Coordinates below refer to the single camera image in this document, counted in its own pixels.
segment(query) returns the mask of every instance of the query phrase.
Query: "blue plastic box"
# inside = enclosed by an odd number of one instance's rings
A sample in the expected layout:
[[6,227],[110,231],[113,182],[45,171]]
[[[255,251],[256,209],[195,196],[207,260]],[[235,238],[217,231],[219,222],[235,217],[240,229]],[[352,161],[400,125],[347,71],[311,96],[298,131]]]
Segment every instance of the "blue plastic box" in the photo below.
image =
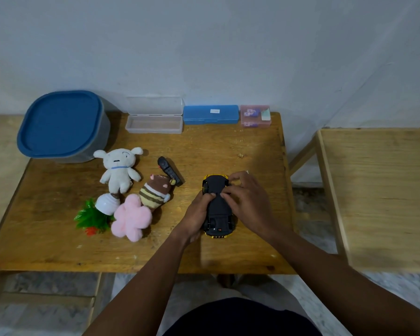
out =
[[238,105],[185,106],[184,124],[236,124],[240,118]]
[[29,107],[17,147],[30,158],[84,163],[103,150],[111,123],[101,98],[89,91],[45,94]]

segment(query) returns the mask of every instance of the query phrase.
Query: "dark shirt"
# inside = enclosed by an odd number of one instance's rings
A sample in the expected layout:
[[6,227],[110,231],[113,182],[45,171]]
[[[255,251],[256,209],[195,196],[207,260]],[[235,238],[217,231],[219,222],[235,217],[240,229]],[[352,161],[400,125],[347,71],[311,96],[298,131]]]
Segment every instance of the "dark shirt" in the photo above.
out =
[[226,298],[197,307],[164,333],[172,335],[302,335],[322,334],[308,318],[271,309],[244,298]]

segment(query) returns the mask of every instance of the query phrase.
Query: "plush dog's ear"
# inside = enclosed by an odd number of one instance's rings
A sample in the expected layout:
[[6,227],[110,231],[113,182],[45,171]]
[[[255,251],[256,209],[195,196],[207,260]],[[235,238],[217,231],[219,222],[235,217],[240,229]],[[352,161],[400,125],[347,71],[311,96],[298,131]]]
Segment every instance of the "plush dog's ear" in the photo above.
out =
[[106,156],[106,152],[103,150],[98,150],[94,152],[95,158],[104,158]]
[[136,147],[136,148],[133,148],[131,150],[131,152],[134,153],[134,154],[142,155],[143,154],[143,149],[141,147]]

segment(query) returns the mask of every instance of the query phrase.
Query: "black plastic object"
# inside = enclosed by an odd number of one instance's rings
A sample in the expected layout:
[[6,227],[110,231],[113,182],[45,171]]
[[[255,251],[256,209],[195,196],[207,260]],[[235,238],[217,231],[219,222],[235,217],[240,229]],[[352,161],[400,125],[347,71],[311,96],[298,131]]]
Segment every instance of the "black plastic object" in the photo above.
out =
[[216,194],[207,207],[207,217],[202,225],[202,230],[212,238],[225,238],[235,228],[232,210],[220,195],[224,187],[229,185],[226,175],[207,175],[202,181],[202,193]]
[[179,175],[176,171],[172,168],[172,166],[168,163],[168,160],[165,157],[159,157],[157,159],[157,164],[165,172],[168,177],[174,179],[176,181],[176,186],[181,186],[184,182],[180,179]]

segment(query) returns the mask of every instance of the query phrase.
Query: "pink flower plush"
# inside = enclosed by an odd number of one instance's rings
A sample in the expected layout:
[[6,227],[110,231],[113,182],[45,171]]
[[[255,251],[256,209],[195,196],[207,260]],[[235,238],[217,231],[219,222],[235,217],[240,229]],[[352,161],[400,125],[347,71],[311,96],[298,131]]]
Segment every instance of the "pink flower plush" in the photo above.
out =
[[131,242],[140,240],[142,229],[151,224],[153,218],[151,210],[141,205],[140,197],[129,194],[126,201],[114,213],[116,221],[112,223],[111,231],[114,236],[127,236]]

